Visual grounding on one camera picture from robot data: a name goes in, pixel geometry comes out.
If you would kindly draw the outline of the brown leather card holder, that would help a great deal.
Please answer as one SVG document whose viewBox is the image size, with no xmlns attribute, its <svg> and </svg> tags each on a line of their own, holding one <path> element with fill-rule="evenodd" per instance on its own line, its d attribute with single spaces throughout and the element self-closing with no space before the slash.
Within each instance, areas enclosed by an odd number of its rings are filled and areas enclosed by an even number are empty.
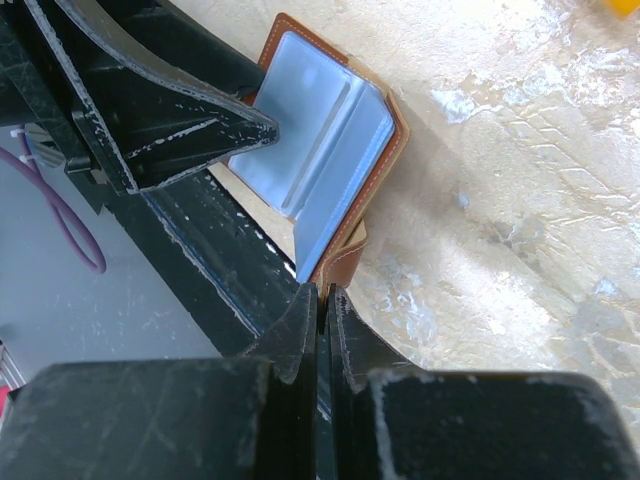
<svg viewBox="0 0 640 480">
<path fill-rule="evenodd" d="M 290 15 L 279 13 L 248 101 L 278 140 L 231 157 L 230 171 L 293 225 L 295 278 L 321 294 L 351 282 L 367 238 L 363 217 L 410 129 L 392 90 Z"/>
</svg>

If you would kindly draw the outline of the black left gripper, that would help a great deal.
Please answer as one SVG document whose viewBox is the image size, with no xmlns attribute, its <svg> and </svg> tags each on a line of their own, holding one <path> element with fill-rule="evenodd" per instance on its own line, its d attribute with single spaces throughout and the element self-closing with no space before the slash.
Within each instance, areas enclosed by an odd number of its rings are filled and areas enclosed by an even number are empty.
<svg viewBox="0 0 640 480">
<path fill-rule="evenodd" d="M 95 210 L 274 144 L 265 73 L 170 1 L 5 1 L 1 124 Z"/>
</svg>

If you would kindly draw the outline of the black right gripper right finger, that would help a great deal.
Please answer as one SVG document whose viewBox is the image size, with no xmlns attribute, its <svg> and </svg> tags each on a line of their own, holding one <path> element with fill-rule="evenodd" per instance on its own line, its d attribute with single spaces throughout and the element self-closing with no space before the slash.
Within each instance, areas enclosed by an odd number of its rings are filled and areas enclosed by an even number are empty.
<svg viewBox="0 0 640 480">
<path fill-rule="evenodd" d="M 570 372 L 425 370 L 382 340 L 346 291 L 327 297 L 341 479 L 635 479 L 618 411 Z"/>
</svg>

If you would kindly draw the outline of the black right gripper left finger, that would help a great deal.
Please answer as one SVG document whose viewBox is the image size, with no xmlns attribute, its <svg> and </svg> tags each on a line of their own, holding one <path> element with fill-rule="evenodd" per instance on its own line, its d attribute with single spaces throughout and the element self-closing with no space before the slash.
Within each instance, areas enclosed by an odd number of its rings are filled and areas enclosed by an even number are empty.
<svg viewBox="0 0 640 480">
<path fill-rule="evenodd" d="M 227 358 L 57 364 L 1 431 L 5 479 L 312 479 L 318 293 Z"/>
</svg>

